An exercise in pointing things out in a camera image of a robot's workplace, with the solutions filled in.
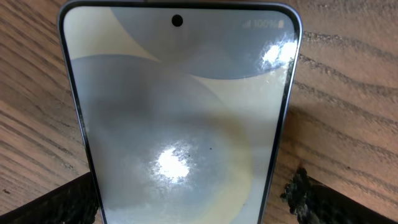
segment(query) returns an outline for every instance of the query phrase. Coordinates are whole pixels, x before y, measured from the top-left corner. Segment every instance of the smartphone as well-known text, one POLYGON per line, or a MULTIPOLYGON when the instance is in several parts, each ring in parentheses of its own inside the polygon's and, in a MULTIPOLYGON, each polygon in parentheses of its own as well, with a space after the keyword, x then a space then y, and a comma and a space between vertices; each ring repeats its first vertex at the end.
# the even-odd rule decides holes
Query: smartphone
POLYGON ((302 36, 270 3, 70 1, 60 39, 104 223, 261 223, 302 36))

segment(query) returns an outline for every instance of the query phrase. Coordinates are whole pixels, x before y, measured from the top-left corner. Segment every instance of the signal icon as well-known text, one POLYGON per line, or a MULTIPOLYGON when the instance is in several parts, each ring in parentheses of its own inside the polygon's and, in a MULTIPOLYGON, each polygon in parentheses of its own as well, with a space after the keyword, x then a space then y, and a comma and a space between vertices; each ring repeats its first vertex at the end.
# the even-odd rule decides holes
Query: signal icon
POLYGON ((251 27, 251 20, 248 20, 248 21, 246 21, 246 22, 243 24, 243 28, 244 28, 244 29, 250 29, 250 27, 251 27))

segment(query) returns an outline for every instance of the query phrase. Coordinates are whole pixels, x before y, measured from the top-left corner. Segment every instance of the wood grain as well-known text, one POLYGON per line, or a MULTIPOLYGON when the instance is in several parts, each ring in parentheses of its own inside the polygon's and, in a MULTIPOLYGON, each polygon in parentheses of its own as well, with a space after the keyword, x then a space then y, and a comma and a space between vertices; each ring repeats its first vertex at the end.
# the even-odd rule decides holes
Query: wood grain
MULTIPOLYGON (((0 1, 0 214, 88 172, 56 16, 64 0, 0 1)), ((308 174, 398 221, 398 1, 283 1, 304 34, 266 223, 308 174)))

